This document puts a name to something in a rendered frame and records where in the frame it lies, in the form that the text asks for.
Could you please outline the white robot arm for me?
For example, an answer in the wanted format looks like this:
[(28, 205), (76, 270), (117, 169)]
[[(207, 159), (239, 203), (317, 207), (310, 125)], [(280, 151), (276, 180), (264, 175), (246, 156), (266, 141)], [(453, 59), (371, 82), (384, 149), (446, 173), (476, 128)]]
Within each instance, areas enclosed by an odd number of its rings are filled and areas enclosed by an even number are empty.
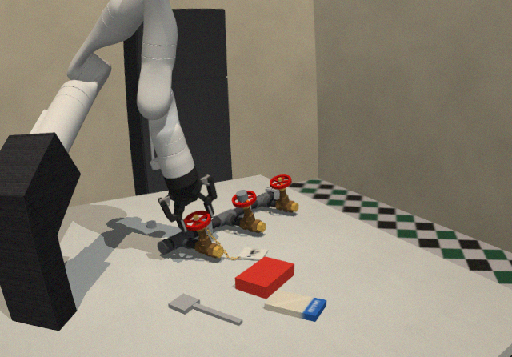
[(152, 169), (161, 168), (165, 178), (174, 179), (192, 171), (194, 160), (171, 89), (178, 28), (169, 0), (109, 0), (68, 67), (70, 81), (62, 85), (49, 108), (43, 110), (30, 134), (55, 132), (69, 154), (111, 72), (111, 64), (94, 52), (127, 40), (142, 22), (137, 106), (140, 114), (150, 120), (150, 135), (157, 154), (150, 161)]

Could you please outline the grey cylinder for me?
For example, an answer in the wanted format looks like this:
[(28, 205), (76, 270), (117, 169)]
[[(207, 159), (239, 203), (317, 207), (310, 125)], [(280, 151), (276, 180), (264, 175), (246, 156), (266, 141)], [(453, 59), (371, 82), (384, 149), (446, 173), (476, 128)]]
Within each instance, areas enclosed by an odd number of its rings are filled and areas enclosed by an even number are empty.
[(237, 191), (236, 196), (239, 202), (245, 202), (248, 199), (248, 194), (246, 190)]

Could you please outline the beige flat box with blue end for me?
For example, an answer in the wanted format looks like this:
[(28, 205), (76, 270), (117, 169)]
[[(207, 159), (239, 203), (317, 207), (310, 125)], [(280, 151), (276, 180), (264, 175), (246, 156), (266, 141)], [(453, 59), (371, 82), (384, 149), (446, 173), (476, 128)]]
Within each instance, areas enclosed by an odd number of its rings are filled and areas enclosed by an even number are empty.
[(265, 302), (265, 310), (316, 322), (326, 307), (325, 299), (276, 290)]

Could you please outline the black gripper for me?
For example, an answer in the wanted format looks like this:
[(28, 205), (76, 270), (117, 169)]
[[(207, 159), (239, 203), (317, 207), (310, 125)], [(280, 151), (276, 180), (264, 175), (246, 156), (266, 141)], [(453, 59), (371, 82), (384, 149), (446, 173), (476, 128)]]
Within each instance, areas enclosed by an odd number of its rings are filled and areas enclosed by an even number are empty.
[[(164, 177), (164, 176), (163, 176)], [(204, 203), (204, 207), (208, 213), (210, 213), (210, 217), (214, 216), (214, 209), (212, 207), (212, 201), (216, 199), (217, 192), (214, 185), (214, 179), (205, 174), (203, 178), (198, 178), (198, 173), (194, 166), (193, 170), (189, 173), (178, 177), (178, 178), (165, 178), (166, 185), (168, 187), (168, 195), (164, 198), (158, 198), (158, 202), (165, 214), (165, 216), (171, 221), (177, 221), (178, 227), (187, 232), (186, 224), (182, 218), (182, 214), (185, 210), (185, 205), (189, 205), (190, 203), (200, 198)], [(196, 183), (195, 183), (196, 182)], [(208, 195), (203, 195), (200, 191), (202, 189), (202, 184), (206, 185)], [(192, 186), (191, 186), (192, 185)], [(187, 198), (187, 199), (186, 199)], [(170, 200), (174, 201), (174, 213), (172, 214), (170, 211)]]

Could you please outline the red rectangular block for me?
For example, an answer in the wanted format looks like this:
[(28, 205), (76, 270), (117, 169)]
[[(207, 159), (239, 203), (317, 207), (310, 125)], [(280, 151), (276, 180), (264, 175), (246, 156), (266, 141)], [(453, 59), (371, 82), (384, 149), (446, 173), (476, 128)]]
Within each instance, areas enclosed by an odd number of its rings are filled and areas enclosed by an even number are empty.
[(237, 290), (267, 299), (294, 275), (294, 263), (263, 257), (235, 277)]

